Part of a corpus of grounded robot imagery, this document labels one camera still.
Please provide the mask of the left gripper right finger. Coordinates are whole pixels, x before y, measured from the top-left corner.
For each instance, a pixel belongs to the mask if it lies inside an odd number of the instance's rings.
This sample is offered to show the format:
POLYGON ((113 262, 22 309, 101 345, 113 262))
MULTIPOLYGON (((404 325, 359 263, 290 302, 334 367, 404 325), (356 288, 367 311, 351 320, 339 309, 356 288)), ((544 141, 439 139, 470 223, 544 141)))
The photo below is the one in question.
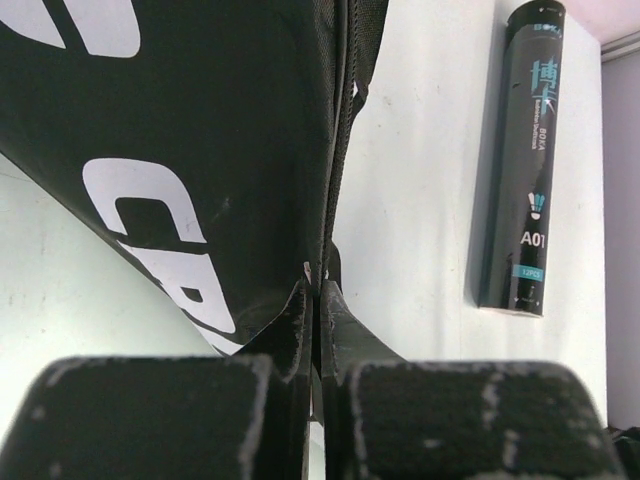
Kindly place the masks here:
POLYGON ((319 306, 330 479, 621 479, 590 395, 537 361, 409 361, 326 281, 319 306))

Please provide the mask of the black racket cover bag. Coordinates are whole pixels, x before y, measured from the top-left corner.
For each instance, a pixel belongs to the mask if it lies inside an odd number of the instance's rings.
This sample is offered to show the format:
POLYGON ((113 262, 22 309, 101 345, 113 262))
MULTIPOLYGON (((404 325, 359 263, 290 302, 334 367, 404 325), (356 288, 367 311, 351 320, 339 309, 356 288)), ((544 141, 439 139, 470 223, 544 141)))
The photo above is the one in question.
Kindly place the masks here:
POLYGON ((234 354, 318 290, 384 1, 5 1, 1 151, 234 354))

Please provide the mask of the black shuttlecock tube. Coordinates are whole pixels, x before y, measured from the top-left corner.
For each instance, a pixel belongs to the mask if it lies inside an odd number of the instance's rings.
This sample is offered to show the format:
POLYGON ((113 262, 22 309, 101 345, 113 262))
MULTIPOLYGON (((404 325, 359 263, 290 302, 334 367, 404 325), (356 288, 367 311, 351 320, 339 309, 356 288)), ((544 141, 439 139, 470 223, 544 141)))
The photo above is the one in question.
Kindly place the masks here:
POLYGON ((477 304, 543 314, 565 6, 527 1, 509 16, 477 304))

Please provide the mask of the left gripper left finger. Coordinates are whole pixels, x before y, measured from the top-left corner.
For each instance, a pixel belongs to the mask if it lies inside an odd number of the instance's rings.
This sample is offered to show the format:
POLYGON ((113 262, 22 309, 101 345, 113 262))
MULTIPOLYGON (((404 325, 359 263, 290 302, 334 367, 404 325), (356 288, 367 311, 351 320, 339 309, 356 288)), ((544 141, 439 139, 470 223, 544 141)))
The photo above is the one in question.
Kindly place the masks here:
POLYGON ((300 280, 233 355, 51 363, 14 421, 13 477, 305 478, 312 310, 300 280))

